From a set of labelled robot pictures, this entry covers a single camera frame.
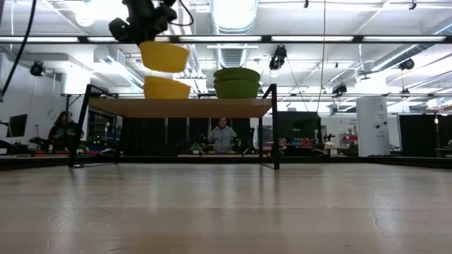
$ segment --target computer monitor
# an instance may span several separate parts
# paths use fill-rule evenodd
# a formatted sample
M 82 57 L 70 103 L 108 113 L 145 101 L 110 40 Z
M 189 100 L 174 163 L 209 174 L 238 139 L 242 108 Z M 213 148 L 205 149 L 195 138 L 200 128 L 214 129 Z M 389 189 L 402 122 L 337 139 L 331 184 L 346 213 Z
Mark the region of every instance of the computer monitor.
M 9 127 L 6 133 L 7 138 L 23 137 L 27 126 L 27 115 L 12 116 L 9 119 Z
M 278 112 L 279 138 L 315 138 L 316 112 Z

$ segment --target woman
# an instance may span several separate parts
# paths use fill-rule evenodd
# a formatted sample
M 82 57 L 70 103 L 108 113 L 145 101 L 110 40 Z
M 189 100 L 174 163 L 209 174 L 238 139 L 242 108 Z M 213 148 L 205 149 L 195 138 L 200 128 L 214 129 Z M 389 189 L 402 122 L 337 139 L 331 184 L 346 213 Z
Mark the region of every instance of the woman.
M 54 146 L 54 150 L 71 150 L 75 145 L 76 131 L 78 124 L 73 121 L 72 113 L 67 112 L 68 119 L 66 120 L 66 112 L 63 111 L 55 121 L 54 126 L 49 132 L 49 143 Z

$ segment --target wooden shelf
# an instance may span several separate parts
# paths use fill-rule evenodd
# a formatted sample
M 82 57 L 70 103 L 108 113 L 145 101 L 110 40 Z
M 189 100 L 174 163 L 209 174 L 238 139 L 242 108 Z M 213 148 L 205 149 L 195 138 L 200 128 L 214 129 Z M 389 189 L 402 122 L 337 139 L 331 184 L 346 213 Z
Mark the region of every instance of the wooden shelf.
M 90 107 L 131 118 L 259 118 L 271 99 L 90 99 Z

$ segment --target wooden floor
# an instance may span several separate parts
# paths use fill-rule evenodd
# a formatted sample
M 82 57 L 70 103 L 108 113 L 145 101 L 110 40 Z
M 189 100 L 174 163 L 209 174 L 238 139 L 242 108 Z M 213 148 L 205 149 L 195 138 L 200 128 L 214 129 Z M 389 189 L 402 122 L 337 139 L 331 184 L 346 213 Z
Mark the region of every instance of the wooden floor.
M 0 253 L 452 253 L 452 172 L 370 164 L 0 172 Z

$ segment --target air duct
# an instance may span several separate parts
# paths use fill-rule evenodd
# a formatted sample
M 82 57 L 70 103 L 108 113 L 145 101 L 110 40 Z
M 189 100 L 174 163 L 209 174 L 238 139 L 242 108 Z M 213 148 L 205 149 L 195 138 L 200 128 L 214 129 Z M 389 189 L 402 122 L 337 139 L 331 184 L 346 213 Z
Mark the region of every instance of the air duct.
M 94 63 L 104 63 L 113 68 L 114 72 L 122 76 L 131 85 L 143 88 L 143 81 L 126 67 L 126 57 L 119 49 L 110 46 L 98 46 L 94 49 Z
M 431 30 L 427 31 L 425 33 L 426 35 L 452 35 L 452 18 L 449 18 L 435 27 L 433 27 Z M 396 66 L 413 56 L 433 47 L 435 44 L 415 44 L 415 45 L 405 45 L 397 48 L 396 50 L 392 51 L 391 53 L 381 57 L 380 59 L 376 60 L 370 65 L 364 65 L 364 70 L 359 71 L 359 75 L 367 75 L 371 73 L 377 73 L 386 70 L 387 68 Z M 338 78 L 344 80 L 347 78 L 350 78 L 352 75 L 354 75 L 354 71 L 347 71 Z
M 256 24 L 258 0 L 210 0 L 210 19 L 216 35 L 249 35 Z M 217 49 L 220 67 L 241 67 L 247 49 Z

